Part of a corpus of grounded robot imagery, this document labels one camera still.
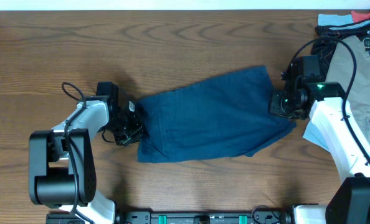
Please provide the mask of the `dark blue denim shorts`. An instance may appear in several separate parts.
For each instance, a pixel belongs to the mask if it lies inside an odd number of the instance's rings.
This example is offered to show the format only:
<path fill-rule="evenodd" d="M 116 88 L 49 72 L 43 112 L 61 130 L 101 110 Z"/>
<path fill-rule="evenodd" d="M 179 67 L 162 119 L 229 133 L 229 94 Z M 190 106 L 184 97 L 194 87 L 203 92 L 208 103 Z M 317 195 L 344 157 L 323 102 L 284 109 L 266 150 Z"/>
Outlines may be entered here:
<path fill-rule="evenodd" d="M 267 69 L 256 66 L 141 99 L 138 161 L 252 157 L 296 127 L 268 112 L 272 91 Z"/>

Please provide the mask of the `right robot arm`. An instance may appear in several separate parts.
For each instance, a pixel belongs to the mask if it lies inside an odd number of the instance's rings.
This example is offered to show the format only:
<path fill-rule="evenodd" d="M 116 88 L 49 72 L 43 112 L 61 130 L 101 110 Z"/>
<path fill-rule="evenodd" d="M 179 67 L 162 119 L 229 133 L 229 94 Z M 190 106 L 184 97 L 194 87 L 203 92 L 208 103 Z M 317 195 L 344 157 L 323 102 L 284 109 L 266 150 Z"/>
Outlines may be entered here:
<path fill-rule="evenodd" d="M 370 145 L 339 83 L 287 84 L 274 90 L 269 112 L 310 119 L 323 136 L 341 185 L 329 204 L 299 204 L 283 223 L 370 223 Z"/>

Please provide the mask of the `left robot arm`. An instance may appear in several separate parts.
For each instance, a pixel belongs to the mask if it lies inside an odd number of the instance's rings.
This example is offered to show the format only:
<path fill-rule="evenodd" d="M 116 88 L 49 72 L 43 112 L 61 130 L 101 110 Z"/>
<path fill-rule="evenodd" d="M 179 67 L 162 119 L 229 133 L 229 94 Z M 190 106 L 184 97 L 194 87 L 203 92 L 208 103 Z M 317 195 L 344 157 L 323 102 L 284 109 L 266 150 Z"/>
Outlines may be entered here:
<path fill-rule="evenodd" d="M 115 202 L 97 190 L 91 141 L 104 131 L 119 146 L 137 142 L 143 124 L 135 104 L 120 107 L 111 95 L 80 98 L 62 123 L 30 135 L 30 199 L 58 210 L 46 216 L 46 223 L 118 222 Z"/>

